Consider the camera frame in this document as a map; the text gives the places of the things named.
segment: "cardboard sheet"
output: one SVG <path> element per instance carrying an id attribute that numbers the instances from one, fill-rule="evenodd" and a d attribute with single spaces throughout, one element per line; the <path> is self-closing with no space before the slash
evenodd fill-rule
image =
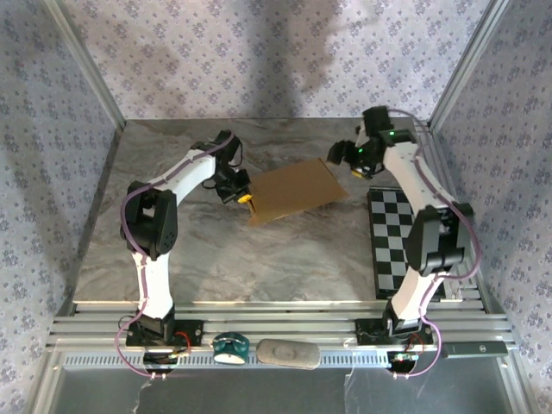
<path id="1" fill-rule="evenodd" d="M 319 158 L 251 177 L 251 193 L 250 226 L 314 209 L 348 196 Z"/>

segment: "purple cable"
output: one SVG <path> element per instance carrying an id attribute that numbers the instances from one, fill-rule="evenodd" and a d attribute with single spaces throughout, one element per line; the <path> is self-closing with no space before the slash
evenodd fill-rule
<path id="1" fill-rule="evenodd" d="M 135 251 L 139 254 L 141 254 L 142 258 L 141 258 L 141 271 L 140 271 L 140 280 L 141 280 L 141 289 L 142 289 L 142 295 L 144 297 L 144 301 L 142 302 L 141 304 L 141 308 L 138 310 L 138 313 L 136 313 L 136 315 L 130 319 L 129 321 L 127 321 L 126 323 L 124 323 L 122 325 L 122 327 L 117 331 L 116 335 L 115 335 L 115 349 L 116 349 L 116 352 L 119 354 L 119 357 L 122 359 L 122 362 L 124 362 L 124 364 L 129 367 L 133 372 L 141 375 L 141 376 L 144 376 L 144 377 L 152 377 L 151 374 L 149 373 L 144 373 L 142 371 L 140 371 L 138 368 L 134 367 L 130 362 L 129 360 L 127 360 L 127 358 L 122 354 L 122 351 L 121 351 L 121 347 L 119 345 L 119 341 L 121 339 L 121 335 L 122 333 L 129 328 L 129 326 L 136 322 L 138 319 L 140 319 L 140 317 L 143 315 L 144 313 L 144 310 L 146 309 L 146 305 L 147 305 L 147 281 L 146 281 L 146 263 L 147 263 L 147 254 L 146 252 L 144 252 L 144 250 L 138 246 L 138 243 L 136 242 L 135 238 L 132 236 L 132 234 L 130 233 L 130 229 L 129 229 L 129 225 L 127 224 L 127 220 L 126 220 L 126 209 L 127 209 L 127 204 L 129 203 L 129 201 L 131 199 L 133 199 L 134 197 L 142 194 L 143 192 L 146 192 L 147 190 L 151 189 L 151 188 L 154 188 L 158 185 L 161 185 L 161 184 L 165 184 L 167 183 L 169 180 L 173 179 L 174 177 L 176 177 L 186 166 L 189 166 L 192 162 L 194 162 L 195 160 L 199 160 L 200 158 L 203 158 L 203 157 L 206 157 L 207 155 L 210 155 L 210 154 L 213 154 L 214 152 L 218 151 L 219 149 L 222 149 L 224 147 L 226 147 L 228 144 L 230 144 L 230 142 L 234 139 L 234 133 L 230 131 L 230 137 L 224 141 L 222 144 L 219 144 L 213 148 L 210 148 L 206 151 L 203 151 L 201 154 L 198 154 L 198 155 L 195 155 L 187 160 L 184 160 L 182 161 L 175 169 L 173 172 L 171 172 L 170 174 L 168 174 L 166 176 L 166 178 L 164 179 L 160 179 L 159 181 L 156 181 L 154 183 L 150 183 L 150 184 L 147 184 L 147 185 L 144 185 L 143 187 L 140 187 L 132 192 L 130 192 L 127 197 L 125 197 L 122 201 L 122 204 L 121 204 L 121 209 L 120 209 L 120 216 L 121 216 L 121 225 L 122 225 L 122 232 L 124 233 L 126 239 L 129 241 L 130 245 L 135 249 Z"/>
<path id="2" fill-rule="evenodd" d="M 412 113 L 407 112 L 405 110 L 391 110 L 391 109 L 389 109 L 389 110 L 391 112 L 396 112 L 396 113 L 406 115 L 406 116 L 409 116 L 410 118 L 412 118 L 414 120 L 414 122 L 416 123 L 416 125 L 418 126 L 418 128 L 423 131 L 423 133 L 425 134 L 428 141 L 431 139 L 429 133 L 427 132 L 427 130 L 423 126 L 422 122 L 416 116 L 414 116 Z M 477 235 L 475 234 L 474 227 L 469 222 L 469 220 L 466 218 L 466 216 L 464 216 L 450 201 L 448 201 L 435 188 L 435 186 L 431 183 L 430 179 L 425 175 L 425 173 L 422 170 L 422 167 L 420 165 L 420 159 L 421 158 L 423 158 L 423 151 L 422 151 L 422 146 L 419 146 L 418 149 L 416 150 L 415 154 L 414 154 L 414 167 L 416 168 L 417 173 L 420 175 L 420 178 L 422 179 L 423 183 L 428 186 L 428 188 L 433 193 L 433 195 L 435 197 L 437 197 L 437 199 L 439 199 L 439 201 L 441 201 L 442 203 L 445 203 L 447 205 L 447 207 L 449 207 L 455 213 L 455 215 L 462 222 L 462 224 L 464 224 L 464 226 L 466 226 L 467 232 L 469 233 L 470 239 L 471 239 L 471 241 L 474 245 L 475 260 L 474 260 L 474 265 L 472 266 L 471 270 L 468 273 L 463 274 L 462 276 L 435 276 L 435 278 L 433 278 L 433 280 L 431 280 L 431 285 L 428 288 L 428 290 L 425 291 L 425 293 L 423 294 L 422 302 L 420 303 L 420 307 L 418 309 L 420 311 L 420 319 L 422 319 L 422 322 L 429 325 L 436 333 L 436 336 L 437 336 L 437 351 L 436 351 L 435 358 L 433 359 L 433 361 L 426 368 L 424 368 L 422 371 L 418 371 L 417 373 L 397 373 L 397 376 L 406 377 L 406 378 L 417 377 L 417 376 L 420 376 L 420 375 L 423 375 L 423 374 L 427 373 L 437 363 L 437 360 L 439 359 L 439 355 L 441 354 L 441 348 L 442 348 L 441 331 L 439 330 L 439 328 L 437 327 L 436 324 L 432 323 L 427 317 L 425 317 L 425 313 L 423 312 L 423 311 L 427 311 L 427 306 L 428 306 L 428 304 L 431 300 L 431 297 L 433 296 L 433 291 L 435 290 L 434 287 L 436 288 L 437 282 L 440 279 L 453 279 L 453 280 L 470 279 L 473 276 L 475 276 L 475 274 L 479 270 L 480 264 L 481 264 L 481 246 L 480 246 L 480 242 L 477 238 Z"/>

